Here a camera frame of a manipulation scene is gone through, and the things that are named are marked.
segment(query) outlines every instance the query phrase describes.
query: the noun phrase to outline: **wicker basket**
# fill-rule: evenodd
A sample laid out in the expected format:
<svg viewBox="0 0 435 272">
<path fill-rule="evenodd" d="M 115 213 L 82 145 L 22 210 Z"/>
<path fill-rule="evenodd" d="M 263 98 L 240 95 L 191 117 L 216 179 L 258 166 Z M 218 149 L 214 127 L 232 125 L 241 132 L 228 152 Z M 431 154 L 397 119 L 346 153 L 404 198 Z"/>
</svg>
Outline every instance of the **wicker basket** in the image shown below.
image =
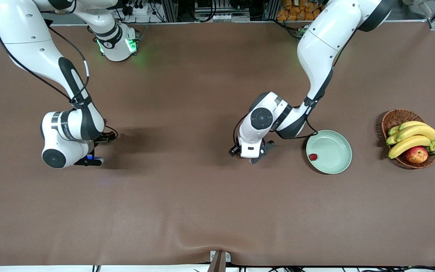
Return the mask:
<svg viewBox="0 0 435 272">
<path fill-rule="evenodd" d="M 388 137 L 388 131 L 393 128 L 394 126 L 398 126 L 400 124 L 403 124 L 408 121 L 420 121 L 424 122 L 424 120 L 414 112 L 410 110 L 404 110 L 404 109 L 396 109 L 391 110 L 388 113 L 385 114 L 385 116 L 382 119 L 382 133 L 384 134 L 385 139 Z M 435 156 L 429 156 L 429 158 L 420 164 L 413 164 L 406 160 L 406 156 L 404 154 L 399 155 L 397 158 L 397 161 L 400 162 L 402 165 L 405 165 L 406 167 L 412 168 L 412 169 L 421 169 L 426 168 L 432 165 L 435 162 Z"/>
</svg>

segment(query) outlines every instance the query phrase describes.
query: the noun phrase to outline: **red fruit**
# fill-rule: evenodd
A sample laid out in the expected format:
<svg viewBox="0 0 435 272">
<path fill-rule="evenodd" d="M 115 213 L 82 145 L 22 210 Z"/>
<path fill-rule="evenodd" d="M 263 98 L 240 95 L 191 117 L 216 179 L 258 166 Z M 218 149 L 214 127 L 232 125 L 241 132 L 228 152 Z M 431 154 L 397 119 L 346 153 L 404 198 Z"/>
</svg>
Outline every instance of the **red fruit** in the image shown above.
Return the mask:
<svg viewBox="0 0 435 272">
<path fill-rule="evenodd" d="M 429 157 L 429 152 L 422 146 L 416 146 L 406 151 L 406 160 L 413 164 L 425 162 Z"/>
<path fill-rule="evenodd" d="M 316 161 L 316 159 L 318 158 L 318 155 L 316 155 L 315 153 L 313 153 L 313 154 L 310 154 L 310 155 L 309 155 L 309 158 L 310 158 L 311 161 Z"/>
</svg>

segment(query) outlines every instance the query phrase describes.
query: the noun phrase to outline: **brown tablecloth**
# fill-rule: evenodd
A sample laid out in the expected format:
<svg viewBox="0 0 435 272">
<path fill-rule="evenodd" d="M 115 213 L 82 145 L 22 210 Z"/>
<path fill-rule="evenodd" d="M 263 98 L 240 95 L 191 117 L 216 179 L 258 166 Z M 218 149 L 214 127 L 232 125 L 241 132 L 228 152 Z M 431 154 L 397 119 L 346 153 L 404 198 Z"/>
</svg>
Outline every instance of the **brown tablecloth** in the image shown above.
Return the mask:
<svg viewBox="0 0 435 272">
<path fill-rule="evenodd" d="M 150 26 L 139 55 L 117 63 L 84 27 L 59 30 L 88 59 L 88 89 L 120 138 L 97 148 L 102 167 L 46 166 L 39 124 L 68 102 L 0 47 L 0 265 L 198 263 L 216 249 L 240 265 L 435 265 L 435 164 L 398 168 L 376 134 L 394 108 L 435 127 L 426 23 L 358 32 L 342 54 L 310 117 L 352 145 L 338 175 L 309 166 L 304 140 L 274 134 L 256 165 L 228 155 L 260 93 L 298 105 L 309 89 L 279 26 Z"/>
</svg>

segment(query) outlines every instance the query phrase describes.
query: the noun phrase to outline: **light green plate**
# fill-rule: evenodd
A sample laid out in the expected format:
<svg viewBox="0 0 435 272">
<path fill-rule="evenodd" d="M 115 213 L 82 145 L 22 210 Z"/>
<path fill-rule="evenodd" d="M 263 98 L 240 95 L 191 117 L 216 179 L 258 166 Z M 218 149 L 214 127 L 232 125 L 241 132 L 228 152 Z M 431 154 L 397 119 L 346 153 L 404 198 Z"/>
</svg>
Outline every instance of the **light green plate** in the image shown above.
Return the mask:
<svg viewBox="0 0 435 272">
<path fill-rule="evenodd" d="M 313 153 L 318 155 L 315 161 L 311 161 L 309 157 Z M 321 130 L 307 141 L 307 157 L 319 171 L 338 174 L 345 171 L 352 162 L 352 147 L 340 133 Z"/>
</svg>

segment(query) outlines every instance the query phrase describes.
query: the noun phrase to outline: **cable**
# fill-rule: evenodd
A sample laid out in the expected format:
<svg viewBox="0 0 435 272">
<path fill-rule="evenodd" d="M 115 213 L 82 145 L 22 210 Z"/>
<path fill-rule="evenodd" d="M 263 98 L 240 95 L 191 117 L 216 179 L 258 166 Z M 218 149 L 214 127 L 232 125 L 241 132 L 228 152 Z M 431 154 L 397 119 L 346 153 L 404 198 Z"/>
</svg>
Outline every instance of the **cable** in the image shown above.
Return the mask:
<svg viewBox="0 0 435 272">
<path fill-rule="evenodd" d="M 342 55 L 343 50 L 345 49 L 345 47 L 349 44 L 350 40 L 352 39 L 352 37 L 355 35 L 355 33 L 357 32 L 357 30 L 355 29 L 355 31 L 352 33 L 352 36 L 350 36 L 349 40 L 345 43 L 345 45 L 343 46 L 342 50 L 340 50 L 340 52 L 338 52 L 338 56 L 335 59 L 335 62 L 333 63 L 333 67 L 335 67 L 335 64 L 337 64 L 338 59 L 340 58 L 340 55 Z"/>
<path fill-rule="evenodd" d="M 85 64 L 85 71 L 86 71 L 86 81 L 85 84 L 83 84 L 83 87 L 73 96 L 73 98 L 69 99 L 69 102 L 72 103 L 75 98 L 83 92 L 83 90 L 86 88 L 86 86 L 88 85 L 88 82 L 90 81 L 90 72 L 88 70 L 88 64 L 86 63 L 86 59 L 83 55 L 83 53 L 71 42 L 69 41 L 67 38 L 65 38 L 63 35 L 61 35 L 60 33 L 58 33 L 56 30 L 54 30 L 51 26 L 48 26 L 48 29 L 50 29 L 51 31 L 53 31 L 53 33 L 55 33 L 56 35 L 58 35 L 60 38 L 62 38 L 64 41 L 66 41 L 69 45 L 71 45 L 71 47 L 73 47 L 78 54 L 80 55 L 80 57 L 83 59 L 83 63 Z"/>
<path fill-rule="evenodd" d="M 366 269 L 366 270 L 360 270 L 359 268 L 357 268 L 358 272 L 404 272 L 406 270 L 410 270 L 410 269 L 428 269 L 428 270 L 435 270 L 435 267 L 431 267 L 431 266 L 423 266 L 423 265 L 416 265 L 416 266 L 409 266 L 409 267 L 374 267 L 375 269 L 378 270 L 371 270 L 371 269 Z"/>
<path fill-rule="evenodd" d="M 290 36 L 292 36 L 293 38 L 295 38 L 295 39 L 297 39 L 297 40 L 300 39 L 300 38 L 298 38 L 297 36 L 293 35 L 293 33 L 290 31 L 290 29 L 286 26 L 285 21 L 283 21 L 283 24 L 284 24 L 284 26 L 285 26 L 286 31 L 288 32 L 288 34 L 289 34 Z"/>
<path fill-rule="evenodd" d="M 162 22 L 165 23 L 164 17 L 162 17 L 162 15 L 160 15 L 159 9 L 157 8 L 156 3 L 154 2 L 154 0 L 150 0 L 149 2 L 150 8 L 152 9 L 152 11 L 155 12 L 155 16 L 157 16 L 157 18 Z"/>
<path fill-rule="evenodd" d="M 317 131 L 316 129 L 314 129 L 314 128 L 310 125 L 310 122 L 308 121 L 308 115 L 305 116 L 305 123 L 307 123 L 307 125 L 309 126 L 309 128 L 310 128 L 311 130 L 313 130 L 313 133 L 308 134 L 308 135 L 306 135 L 306 136 L 299 136 L 299 137 L 294 137 L 294 138 L 282 138 L 282 139 L 284 139 L 284 140 L 303 139 L 303 138 L 309 138 L 309 137 L 311 137 L 311 136 L 315 136 L 315 135 L 318 134 L 318 131 Z"/>
<path fill-rule="evenodd" d="M 40 79 L 41 81 L 43 81 L 46 85 L 50 86 L 51 88 L 55 89 L 55 91 L 57 91 L 58 93 L 60 93 L 60 95 L 63 95 L 66 99 L 69 100 L 69 96 L 67 96 L 64 92 L 60 91 L 57 87 L 55 87 L 53 84 L 49 83 L 48 81 L 46 81 L 45 79 L 43 79 L 41 76 L 38 76 L 37 74 L 35 74 L 33 71 L 31 71 L 30 69 L 28 69 L 25 65 L 23 65 L 19 60 L 17 60 L 13 54 L 11 54 L 11 52 L 8 50 L 8 48 L 6 47 L 5 43 L 3 42 L 3 40 L 1 39 L 0 36 L 0 43 L 3 47 L 3 49 L 5 50 L 5 52 L 10 56 L 10 58 L 12 60 L 14 60 L 14 62 L 16 62 L 20 67 L 22 67 L 24 70 L 26 70 L 28 73 L 32 74 L 33 76 L 35 76 L 37 79 Z"/>
<path fill-rule="evenodd" d="M 76 5 L 77 5 L 77 3 L 76 3 L 76 1 L 74 1 L 73 3 L 75 3 L 75 6 L 73 7 L 73 10 L 71 10 L 71 12 L 70 12 L 69 14 L 72 14 L 72 13 L 75 12 L 75 10 L 76 10 Z"/>
<path fill-rule="evenodd" d="M 216 0 L 213 0 L 213 3 L 214 3 L 214 12 L 213 12 L 213 7 L 212 7 L 212 5 L 211 5 L 211 14 L 209 15 L 209 17 L 208 17 L 206 20 L 201 21 L 200 19 L 197 19 L 197 18 L 192 14 L 192 12 L 191 12 L 191 10 L 194 10 L 194 11 L 196 10 L 195 7 L 192 7 L 192 6 L 191 6 L 191 5 L 192 5 L 192 0 L 190 0 L 189 3 L 190 3 L 190 5 L 189 5 L 189 11 L 188 11 L 188 13 L 189 13 L 190 17 L 191 17 L 194 21 L 196 21 L 196 22 L 200 22 L 200 23 L 205 23 L 205 22 L 211 20 L 212 18 L 214 18 L 214 15 L 216 15 L 216 11 L 218 10 L 218 4 L 216 3 Z"/>
<path fill-rule="evenodd" d="M 275 19 L 266 19 L 266 21 L 271 21 L 276 23 L 278 26 L 281 26 L 284 29 L 289 29 L 289 30 L 293 30 L 293 31 L 298 31 L 298 28 L 291 28 L 289 26 L 285 26 L 284 24 L 281 24 L 279 21 L 275 20 Z"/>
<path fill-rule="evenodd" d="M 236 126 L 234 126 L 234 130 L 233 130 L 233 142 L 236 146 L 239 146 L 239 143 L 236 139 L 236 129 L 239 126 L 239 123 L 241 123 L 241 121 L 247 116 L 248 114 L 245 114 L 243 117 L 241 117 L 241 119 L 238 121 L 238 123 L 236 124 Z"/>
<path fill-rule="evenodd" d="M 122 22 L 123 22 L 123 21 L 122 21 L 122 17 L 120 16 L 120 12 L 119 12 L 119 10 L 117 9 L 117 6 L 115 6 L 114 9 L 115 9 L 115 11 L 117 12 L 117 15 L 119 16 L 119 20 L 120 20 L 120 22 L 122 23 Z"/>
<path fill-rule="evenodd" d="M 116 130 L 116 129 L 114 129 L 114 128 L 112 128 L 112 127 L 109 127 L 109 126 L 107 126 L 107 125 L 105 125 L 105 127 L 107 128 L 107 129 L 110 129 L 110 130 L 112 130 L 113 132 L 115 132 L 115 139 L 114 139 L 114 141 L 119 137 L 119 132 Z"/>
<path fill-rule="evenodd" d="M 145 35 L 145 32 L 147 31 L 147 26 L 149 26 L 149 23 L 150 23 L 150 17 L 149 17 L 149 21 L 145 25 L 145 28 L 143 29 L 142 36 L 139 37 L 138 41 L 141 41 L 143 39 L 143 36 Z"/>
</svg>

